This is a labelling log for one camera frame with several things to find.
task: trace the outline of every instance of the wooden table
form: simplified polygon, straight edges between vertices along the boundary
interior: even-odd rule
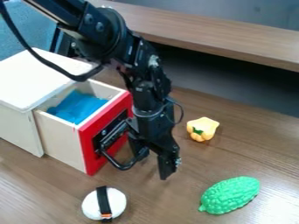
[[[299,32],[103,0],[147,40],[188,50],[299,71]]]
[[[97,79],[122,85],[109,73]],[[183,164],[166,181],[159,179],[153,153],[129,171],[107,164],[88,177],[0,140],[0,223],[98,223],[84,217],[80,204],[102,185],[128,197],[125,213],[114,223],[299,223],[299,120],[177,87],[172,95],[184,105],[184,120],[174,129]],[[193,142],[185,131],[188,120],[201,116],[221,123],[209,143]],[[129,156],[129,147],[118,154],[121,161]],[[207,187],[243,175],[261,182],[250,204],[221,216],[198,212]]]

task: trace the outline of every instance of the toy bitter melon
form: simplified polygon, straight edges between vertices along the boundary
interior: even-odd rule
[[[223,180],[205,191],[198,210],[209,214],[229,213],[246,205],[259,190],[260,182],[256,178],[238,177]]]

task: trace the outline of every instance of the white ball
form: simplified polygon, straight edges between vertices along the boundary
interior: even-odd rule
[[[107,188],[108,201],[112,213],[112,218],[115,219],[120,216],[126,208],[126,195],[119,190],[108,187]],[[82,202],[82,212],[85,216],[94,221],[101,220],[101,212],[99,208],[96,191],[89,193]]]

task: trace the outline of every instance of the plastic vegetable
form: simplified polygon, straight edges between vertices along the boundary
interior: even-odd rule
[[[205,191],[198,210],[209,214],[229,213],[246,205],[259,190],[260,182],[256,178],[238,177],[223,180]]]
[[[219,125],[219,122],[213,121],[208,117],[201,117],[198,120],[189,121],[187,123],[187,131],[195,141],[204,142],[214,137]]]

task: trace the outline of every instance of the white wooden box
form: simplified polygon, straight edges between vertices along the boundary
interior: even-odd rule
[[[34,50],[71,74],[92,68],[85,62]],[[94,153],[94,135],[123,110],[131,113],[127,91],[96,80],[75,83],[27,51],[0,62],[0,80],[0,137],[35,156],[46,153],[90,175],[105,163]],[[74,89],[109,101],[79,125],[46,113]],[[125,141],[125,137],[119,139],[110,153],[116,153]]]

